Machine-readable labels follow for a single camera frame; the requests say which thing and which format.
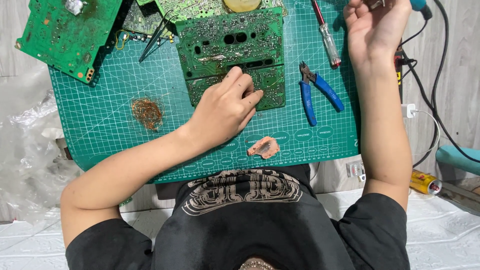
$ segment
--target clear screwdriver handle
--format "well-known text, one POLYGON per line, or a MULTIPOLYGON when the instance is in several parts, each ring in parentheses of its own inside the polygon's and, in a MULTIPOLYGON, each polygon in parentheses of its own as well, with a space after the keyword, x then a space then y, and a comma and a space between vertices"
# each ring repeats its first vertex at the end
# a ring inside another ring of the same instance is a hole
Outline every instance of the clear screwdriver handle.
POLYGON ((340 56, 338 55, 338 50, 336 49, 333 35, 330 33, 330 30, 328 30, 327 23, 324 23, 320 26, 320 32, 322 32, 322 36, 324 37, 324 43, 327 47, 330 64, 332 65, 332 67, 338 67, 342 61, 340 60, 340 56))

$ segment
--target person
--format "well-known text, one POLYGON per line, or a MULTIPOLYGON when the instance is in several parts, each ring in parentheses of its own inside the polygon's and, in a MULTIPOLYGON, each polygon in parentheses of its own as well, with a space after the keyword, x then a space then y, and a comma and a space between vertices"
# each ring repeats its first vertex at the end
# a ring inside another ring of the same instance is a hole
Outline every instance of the person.
POLYGON ((343 10, 361 110, 367 180, 339 221, 309 185, 308 165, 230 170, 190 181, 155 245, 120 216, 119 203, 149 179, 216 147, 255 114, 262 91, 233 68, 208 88, 177 130, 112 155, 61 196, 71 270, 406 270, 406 209, 412 169, 393 58, 409 0, 343 10))

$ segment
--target copper wire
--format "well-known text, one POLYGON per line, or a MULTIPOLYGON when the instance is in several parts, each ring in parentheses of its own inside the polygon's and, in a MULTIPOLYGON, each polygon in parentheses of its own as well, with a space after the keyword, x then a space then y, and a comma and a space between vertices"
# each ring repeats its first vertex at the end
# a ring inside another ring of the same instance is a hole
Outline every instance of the copper wire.
POLYGON ((149 97, 132 99, 132 114, 146 129, 156 131, 163 123, 164 110, 161 104, 149 97))

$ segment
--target cutting mat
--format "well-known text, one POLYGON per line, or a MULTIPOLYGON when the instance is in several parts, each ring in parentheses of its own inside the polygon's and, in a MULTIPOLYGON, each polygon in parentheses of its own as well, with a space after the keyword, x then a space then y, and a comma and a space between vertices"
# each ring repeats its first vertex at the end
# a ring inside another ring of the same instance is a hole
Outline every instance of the cutting mat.
MULTIPOLYGON (((342 17, 346 2, 319 2, 325 21, 333 29, 343 61, 340 68, 330 68, 310 0, 284 0, 288 9, 283 28, 287 105, 258 112, 235 138, 163 172, 149 183, 195 179, 227 169, 286 166, 357 155, 360 112, 342 17), (301 61, 318 71, 345 104, 344 111, 336 112, 327 98, 312 87, 318 120, 315 127, 308 124, 301 103, 301 61), (264 136, 275 137, 280 151, 267 160, 247 157, 246 150, 264 136)), ((129 40, 123 50, 103 48, 94 64, 96 77, 89 85, 50 69, 67 145, 84 171, 110 155, 175 130, 193 113, 175 44, 167 41, 155 46, 138 63, 145 46, 129 40), (158 132, 145 130, 132 117, 131 99, 143 96, 158 98, 165 106, 166 118, 158 132)))

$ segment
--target hand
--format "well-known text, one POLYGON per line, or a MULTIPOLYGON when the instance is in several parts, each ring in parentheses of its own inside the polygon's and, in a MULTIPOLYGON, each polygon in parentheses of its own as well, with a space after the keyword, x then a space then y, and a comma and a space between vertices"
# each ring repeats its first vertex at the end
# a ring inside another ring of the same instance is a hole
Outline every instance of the hand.
POLYGON ((253 91, 250 75, 234 67, 221 83, 204 92, 184 128, 207 151, 244 129, 263 95, 262 90, 253 91))
POLYGON ((411 10, 409 0, 385 0, 385 7, 373 11, 362 0, 350 0, 343 16, 353 67, 361 69, 372 61, 393 63, 411 10))

